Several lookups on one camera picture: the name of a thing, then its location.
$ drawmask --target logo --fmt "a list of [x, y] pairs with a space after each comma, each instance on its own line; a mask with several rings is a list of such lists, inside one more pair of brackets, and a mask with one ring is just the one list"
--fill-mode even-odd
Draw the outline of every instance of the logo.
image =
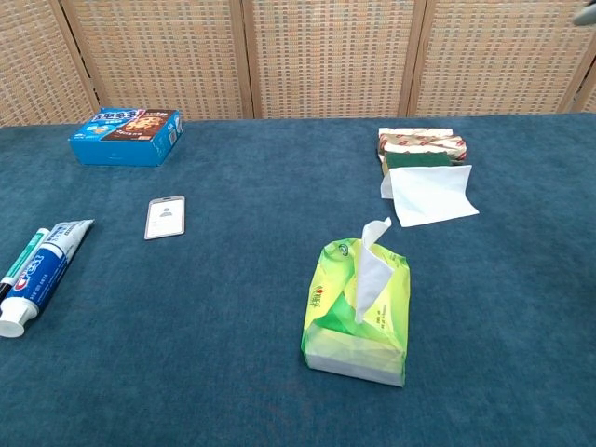
[[44, 257], [39, 255], [36, 255], [33, 258], [29, 265], [27, 265], [27, 268], [25, 268], [24, 272], [20, 274], [19, 280], [13, 287], [15, 291], [22, 291], [25, 287], [27, 287], [27, 284], [29, 284], [29, 279], [31, 279], [31, 275], [35, 273], [35, 270], [37, 270], [37, 267], [43, 260]]
[[315, 291], [313, 291], [313, 293], [310, 295], [310, 305], [312, 305], [313, 307], [319, 307], [320, 306], [320, 297], [322, 294], [323, 294], [323, 287], [317, 286], [315, 288]]

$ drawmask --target toothpaste label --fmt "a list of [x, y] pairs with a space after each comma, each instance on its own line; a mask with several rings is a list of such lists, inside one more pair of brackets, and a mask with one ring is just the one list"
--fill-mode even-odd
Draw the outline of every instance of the toothpaste label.
[[64, 254], [58, 250], [46, 249], [42, 245], [20, 274], [7, 298], [25, 298], [35, 303], [40, 310], [43, 309], [64, 274], [67, 264]]
[[13, 278], [17, 275], [17, 273], [19, 273], [22, 265], [25, 264], [27, 258], [30, 254], [32, 254], [32, 251], [35, 250], [35, 247], [37, 247], [37, 244], [43, 236], [43, 233], [35, 233], [35, 236], [33, 236], [33, 238], [27, 244], [27, 247], [25, 247], [25, 250], [23, 250], [20, 254], [19, 259], [17, 259], [17, 261], [15, 261], [15, 263], [10, 267], [10, 270], [8, 270], [7, 277]]

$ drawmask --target teal fabric surface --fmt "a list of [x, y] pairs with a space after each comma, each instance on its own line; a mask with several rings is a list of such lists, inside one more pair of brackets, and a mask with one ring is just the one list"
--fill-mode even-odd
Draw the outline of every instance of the teal fabric surface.
[[[379, 127], [467, 141], [478, 216], [400, 228]], [[159, 168], [85, 167], [77, 126], [0, 129], [0, 268], [96, 219], [46, 311], [0, 340], [0, 444], [596, 443], [596, 117], [185, 123]], [[186, 196], [186, 233], [143, 240]], [[309, 370], [321, 248], [391, 216], [412, 271], [403, 389]]]

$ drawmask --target tissue pack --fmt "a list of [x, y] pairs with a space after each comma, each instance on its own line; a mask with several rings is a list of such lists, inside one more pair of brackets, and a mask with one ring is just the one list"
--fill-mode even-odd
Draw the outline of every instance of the tissue pack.
[[176, 110], [101, 108], [69, 142], [84, 165], [158, 166], [182, 133]]
[[336, 240], [321, 252], [308, 293], [302, 351], [310, 368], [403, 386], [410, 269], [404, 257], [370, 245], [372, 255], [393, 273], [358, 324], [358, 269], [367, 250], [363, 239]]

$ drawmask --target toothpaste tube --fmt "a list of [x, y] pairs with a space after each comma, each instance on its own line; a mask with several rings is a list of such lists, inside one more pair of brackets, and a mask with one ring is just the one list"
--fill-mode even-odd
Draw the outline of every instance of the toothpaste tube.
[[24, 323], [37, 317], [60, 282], [93, 221], [57, 223], [0, 304], [0, 336], [20, 337]]
[[39, 249], [39, 246], [44, 242], [44, 240], [46, 240], [48, 233], [49, 230], [46, 228], [38, 229], [27, 244], [27, 247], [25, 247], [20, 256], [17, 258], [17, 261], [15, 261], [15, 263], [8, 269], [7, 274], [0, 281], [0, 301], [7, 296], [10, 288], [15, 285], [19, 275], [25, 269], [27, 264], [33, 259], [37, 249]]

